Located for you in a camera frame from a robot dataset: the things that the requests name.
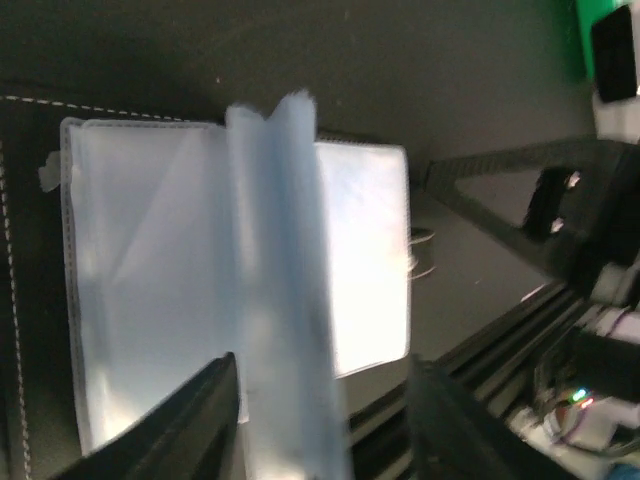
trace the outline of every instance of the black metal rail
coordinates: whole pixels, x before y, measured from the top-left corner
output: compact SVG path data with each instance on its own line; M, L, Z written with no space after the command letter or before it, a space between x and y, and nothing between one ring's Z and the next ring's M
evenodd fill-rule
M542 288L439 359L438 364L471 391L489 412L506 418L529 394L531 369L545 346L570 328L590 304L561 283ZM394 478L389 468L406 463L395 478L409 478L409 429L405 385L399 385L350 419L357 480Z

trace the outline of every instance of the white component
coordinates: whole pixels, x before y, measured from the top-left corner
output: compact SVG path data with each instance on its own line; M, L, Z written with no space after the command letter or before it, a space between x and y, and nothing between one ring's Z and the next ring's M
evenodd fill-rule
M551 233L558 233L563 228L564 228L564 220L558 217L551 224Z
M397 147L321 142L316 151L329 228L334 358L344 376L407 353L407 172Z
M605 413L599 411L601 407L600 402L589 407L582 421L567 440L593 449L602 449L608 445L615 431L615 425ZM536 425L532 421L527 421L527 418L533 418L530 409L520 412L510 425L522 440L580 479L603 480L606 478L611 470L609 460L563 445L555 435L550 434L548 427Z
M640 405L617 398L608 398L602 404L602 412L615 423L631 429L640 427Z
M593 113L599 138L627 143L640 140L640 98L603 104L595 93Z
M573 190L580 183L580 172L573 172L567 179L567 190Z

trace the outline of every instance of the black leather cover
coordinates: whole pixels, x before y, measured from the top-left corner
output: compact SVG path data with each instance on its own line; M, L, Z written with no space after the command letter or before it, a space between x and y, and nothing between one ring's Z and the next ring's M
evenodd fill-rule
M236 362L229 353L56 480L225 480L239 406Z
M0 354L5 453L16 480L49 478L80 457L60 190L44 193L38 177L48 154L60 149L60 122L66 117L176 118L0 84Z

